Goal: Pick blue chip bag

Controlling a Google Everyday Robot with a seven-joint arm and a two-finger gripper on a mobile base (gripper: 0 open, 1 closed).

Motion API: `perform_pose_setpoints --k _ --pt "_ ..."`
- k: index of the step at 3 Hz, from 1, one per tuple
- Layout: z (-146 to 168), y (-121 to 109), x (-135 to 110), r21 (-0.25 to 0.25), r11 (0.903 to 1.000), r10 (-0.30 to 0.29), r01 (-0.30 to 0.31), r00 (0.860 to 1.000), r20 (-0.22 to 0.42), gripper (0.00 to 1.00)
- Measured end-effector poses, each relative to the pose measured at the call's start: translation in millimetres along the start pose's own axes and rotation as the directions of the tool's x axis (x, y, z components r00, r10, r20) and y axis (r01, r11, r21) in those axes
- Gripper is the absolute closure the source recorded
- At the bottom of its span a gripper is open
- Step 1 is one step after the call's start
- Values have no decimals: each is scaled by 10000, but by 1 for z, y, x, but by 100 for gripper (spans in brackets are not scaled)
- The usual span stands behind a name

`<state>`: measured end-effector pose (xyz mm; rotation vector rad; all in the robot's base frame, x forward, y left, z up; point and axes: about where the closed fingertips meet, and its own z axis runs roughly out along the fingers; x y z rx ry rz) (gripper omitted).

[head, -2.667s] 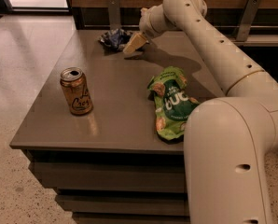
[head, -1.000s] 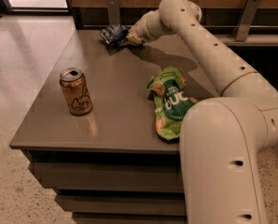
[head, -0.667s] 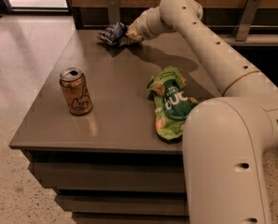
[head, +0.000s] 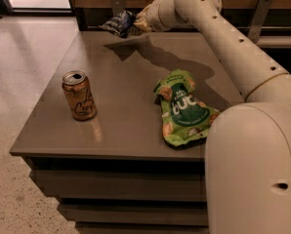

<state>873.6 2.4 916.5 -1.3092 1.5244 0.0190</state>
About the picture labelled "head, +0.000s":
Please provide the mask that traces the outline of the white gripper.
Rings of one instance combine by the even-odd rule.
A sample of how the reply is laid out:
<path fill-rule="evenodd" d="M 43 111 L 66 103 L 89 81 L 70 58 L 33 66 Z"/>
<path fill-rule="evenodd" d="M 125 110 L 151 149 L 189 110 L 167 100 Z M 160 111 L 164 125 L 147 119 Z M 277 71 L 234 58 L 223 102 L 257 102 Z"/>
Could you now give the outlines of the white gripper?
<path fill-rule="evenodd" d="M 184 23 L 175 9 L 174 0 L 154 0 L 146 7 L 145 13 L 137 14 L 134 26 L 144 32 L 162 32 Z"/>

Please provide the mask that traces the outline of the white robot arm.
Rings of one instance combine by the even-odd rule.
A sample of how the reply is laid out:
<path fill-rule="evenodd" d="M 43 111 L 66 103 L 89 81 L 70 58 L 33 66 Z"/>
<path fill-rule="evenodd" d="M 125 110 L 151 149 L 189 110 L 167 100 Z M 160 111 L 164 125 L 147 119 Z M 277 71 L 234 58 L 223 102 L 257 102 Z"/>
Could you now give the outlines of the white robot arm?
<path fill-rule="evenodd" d="M 220 0 L 154 0 L 138 25 L 198 29 L 244 100 L 207 137 L 209 233 L 291 234 L 291 74 L 220 11 Z"/>

